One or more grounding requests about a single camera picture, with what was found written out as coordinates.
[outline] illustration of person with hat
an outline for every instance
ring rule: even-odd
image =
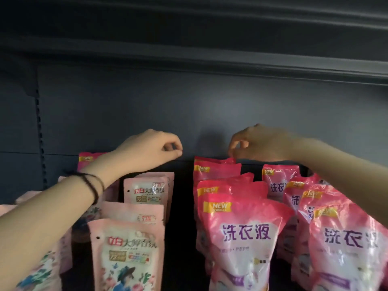
[[[117,276],[119,284],[114,287],[113,291],[131,291],[130,282],[134,279],[134,271],[135,267],[123,267]]]

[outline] blue clothing illustration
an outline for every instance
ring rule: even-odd
[[[124,287],[123,283],[116,285],[113,291],[131,291],[131,287]]]

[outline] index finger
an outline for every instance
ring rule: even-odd
[[[235,133],[230,139],[229,150],[234,149],[240,141],[248,141],[248,128]]]
[[[172,134],[172,133],[163,133],[163,139],[165,141],[165,144],[167,143],[172,143],[175,145],[175,147],[178,149],[178,150],[181,150],[183,151],[183,146],[182,146],[182,143],[179,139],[179,137],[176,135],[176,134]]]

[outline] yellow new label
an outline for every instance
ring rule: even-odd
[[[219,187],[199,188],[197,189],[198,197],[202,196],[205,193],[210,193],[210,194],[217,193],[218,188]]]
[[[302,198],[313,198],[313,199],[321,199],[323,192],[316,190],[308,190],[304,191]]]
[[[261,175],[267,175],[267,176],[273,176],[275,173],[275,170],[261,170]]]
[[[203,173],[208,173],[210,171],[210,167],[194,165],[194,171],[202,171]]]
[[[81,162],[81,161],[93,161],[93,156],[79,156],[78,157],[78,162]]]
[[[299,188],[302,189],[305,183],[302,181],[289,181],[286,185],[286,188]]]
[[[314,218],[318,218],[321,215],[338,217],[338,212],[337,212],[337,209],[334,207],[325,207],[325,208],[314,210]]]
[[[213,212],[231,212],[232,203],[231,202],[203,202],[203,212],[213,213]]]

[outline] forearm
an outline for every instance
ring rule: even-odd
[[[388,227],[388,168],[314,139],[297,140],[291,160],[316,172],[369,215]]]
[[[83,171],[99,176],[105,187],[114,181],[112,171],[97,161]],[[87,178],[101,194],[100,182]],[[79,176],[70,176],[5,214],[0,219],[2,290],[14,290],[93,201],[88,185]]]

